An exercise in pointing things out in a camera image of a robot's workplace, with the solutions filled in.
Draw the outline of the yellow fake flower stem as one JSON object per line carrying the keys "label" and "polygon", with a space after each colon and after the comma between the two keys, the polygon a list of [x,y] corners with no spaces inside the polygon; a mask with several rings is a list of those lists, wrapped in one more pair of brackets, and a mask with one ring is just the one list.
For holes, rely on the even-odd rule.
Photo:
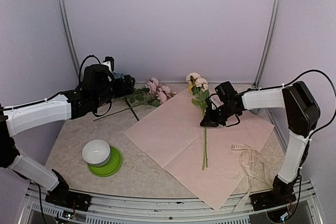
{"label": "yellow fake flower stem", "polygon": [[[192,104],[199,107],[201,110],[202,118],[206,113],[207,103],[206,98],[209,97],[208,85],[204,84],[201,87],[197,87],[196,84],[192,84],[192,82],[188,82],[188,88],[191,91],[194,98],[192,98]],[[202,163],[202,171],[205,168],[208,168],[208,154],[207,154],[207,128],[203,127],[203,163]]]}

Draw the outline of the pale pink fake flower stem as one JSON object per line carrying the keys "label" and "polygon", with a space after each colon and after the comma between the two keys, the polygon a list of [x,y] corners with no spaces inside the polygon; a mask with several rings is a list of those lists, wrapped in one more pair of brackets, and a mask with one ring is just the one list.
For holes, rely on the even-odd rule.
{"label": "pale pink fake flower stem", "polygon": [[[192,104],[199,107],[201,110],[202,118],[204,118],[207,108],[206,98],[209,97],[208,82],[202,78],[199,73],[192,72],[186,76],[186,82],[188,88],[191,91],[194,98],[192,98]],[[207,157],[207,128],[203,127],[203,163],[202,171],[208,168]]]}

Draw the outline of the pink wrapping paper sheet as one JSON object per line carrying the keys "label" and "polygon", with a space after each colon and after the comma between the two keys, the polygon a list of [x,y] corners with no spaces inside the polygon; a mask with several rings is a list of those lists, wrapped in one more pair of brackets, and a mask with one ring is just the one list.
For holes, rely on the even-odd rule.
{"label": "pink wrapping paper sheet", "polygon": [[218,210],[245,173],[239,165],[241,151],[232,144],[246,144],[258,152],[274,126],[245,111],[231,127],[207,129],[208,168],[202,171],[203,127],[199,107],[188,89],[178,93],[130,127],[125,135],[196,197]]}

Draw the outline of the pink fake rose stem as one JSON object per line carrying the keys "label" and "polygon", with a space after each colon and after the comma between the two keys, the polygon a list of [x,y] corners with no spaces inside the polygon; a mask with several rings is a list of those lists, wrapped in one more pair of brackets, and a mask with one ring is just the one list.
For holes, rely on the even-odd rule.
{"label": "pink fake rose stem", "polygon": [[145,105],[157,108],[161,104],[173,98],[175,95],[176,92],[172,91],[168,85],[161,83],[157,78],[151,78],[147,80],[144,87],[135,88],[131,94],[112,101],[111,105],[116,102],[123,101],[127,106],[125,109],[112,113],[110,113],[110,109],[108,109],[104,115],[98,115],[97,118],[93,121],[96,122],[98,120],[109,118],[113,115],[117,115],[126,111],[131,111],[135,119],[139,121],[140,119],[137,116],[134,108]]}

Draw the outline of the blue fake flower bunch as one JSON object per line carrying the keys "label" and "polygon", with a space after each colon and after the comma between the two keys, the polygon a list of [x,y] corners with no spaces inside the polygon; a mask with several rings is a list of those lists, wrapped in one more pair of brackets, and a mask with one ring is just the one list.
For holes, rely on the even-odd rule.
{"label": "blue fake flower bunch", "polygon": [[122,73],[113,72],[112,75],[114,77],[114,81],[113,81],[114,83],[125,82],[125,78],[124,78],[124,75]]}

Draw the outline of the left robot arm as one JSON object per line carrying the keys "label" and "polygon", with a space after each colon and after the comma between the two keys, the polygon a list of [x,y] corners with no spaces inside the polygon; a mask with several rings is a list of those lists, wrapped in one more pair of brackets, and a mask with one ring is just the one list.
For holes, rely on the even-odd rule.
{"label": "left robot arm", "polygon": [[30,179],[45,188],[49,195],[66,206],[73,201],[73,193],[64,178],[55,170],[26,156],[16,146],[14,136],[48,123],[74,120],[114,98],[131,95],[135,78],[116,77],[107,63],[85,67],[83,79],[73,90],[61,91],[50,98],[17,106],[1,108],[1,167]]}

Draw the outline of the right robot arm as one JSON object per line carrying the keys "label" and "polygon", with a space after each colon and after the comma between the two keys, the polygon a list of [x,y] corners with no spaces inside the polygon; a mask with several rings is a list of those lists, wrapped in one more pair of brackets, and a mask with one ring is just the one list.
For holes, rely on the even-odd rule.
{"label": "right robot arm", "polygon": [[288,188],[296,182],[300,168],[306,160],[308,142],[321,115],[316,100],[303,81],[294,82],[286,87],[249,89],[241,93],[226,81],[218,85],[215,91],[222,105],[215,106],[210,98],[206,98],[207,108],[200,123],[202,127],[226,126],[231,116],[239,118],[244,111],[285,109],[289,142],[285,160],[274,180],[275,189],[268,194],[268,199],[273,205],[281,204],[288,198]]}

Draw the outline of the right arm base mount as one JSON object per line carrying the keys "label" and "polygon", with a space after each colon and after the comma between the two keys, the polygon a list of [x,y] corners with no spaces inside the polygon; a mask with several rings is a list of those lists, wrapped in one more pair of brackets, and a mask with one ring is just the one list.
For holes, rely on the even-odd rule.
{"label": "right arm base mount", "polygon": [[272,190],[252,194],[250,198],[254,211],[286,205],[290,203],[290,201],[297,200],[294,192],[288,193],[286,195],[277,195],[274,194]]}

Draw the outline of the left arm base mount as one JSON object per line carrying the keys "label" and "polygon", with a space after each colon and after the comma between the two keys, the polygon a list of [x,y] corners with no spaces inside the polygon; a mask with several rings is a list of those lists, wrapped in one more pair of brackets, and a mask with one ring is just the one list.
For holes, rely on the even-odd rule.
{"label": "left arm base mount", "polygon": [[91,203],[91,196],[74,191],[68,191],[64,195],[47,193],[45,201],[72,210],[87,212]]}

